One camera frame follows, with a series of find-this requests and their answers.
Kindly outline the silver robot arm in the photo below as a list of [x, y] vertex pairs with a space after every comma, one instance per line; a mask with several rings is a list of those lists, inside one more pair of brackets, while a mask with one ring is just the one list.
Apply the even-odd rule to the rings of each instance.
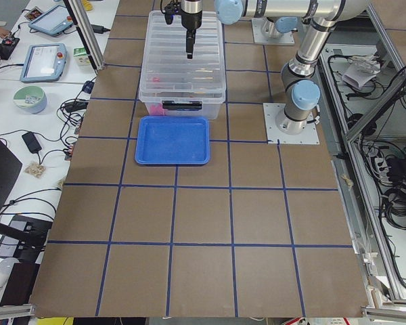
[[234, 24], [242, 17], [298, 17], [310, 20], [310, 27], [296, 52], [285, 64], [281, 79], [287, 102], [275, 118], [277, 128], [289, 135], [303, 131], [307, 118], [316, 107], [320, 90], [311, 77], [319, 55], [339, 21], [358, 16], [369, 1], [215, 1], [217, 18]]

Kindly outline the rear robot base plate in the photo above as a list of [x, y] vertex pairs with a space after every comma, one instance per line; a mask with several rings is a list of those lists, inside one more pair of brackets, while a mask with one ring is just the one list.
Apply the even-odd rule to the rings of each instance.
[[284, 16], [278, 18], [253, 18], [252, 34], [254, 43], [261, 45], [293, 46], [293, 31], [298, 18]]

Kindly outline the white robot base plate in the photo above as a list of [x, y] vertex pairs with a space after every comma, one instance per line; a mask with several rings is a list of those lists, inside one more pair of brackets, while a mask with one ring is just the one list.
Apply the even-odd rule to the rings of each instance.
[[269, 144], [319, 145], [317, 124], [312, 111], [306, 120], [296, 122], [285, 116], [284, 103], [264, 103], [263, 111]]

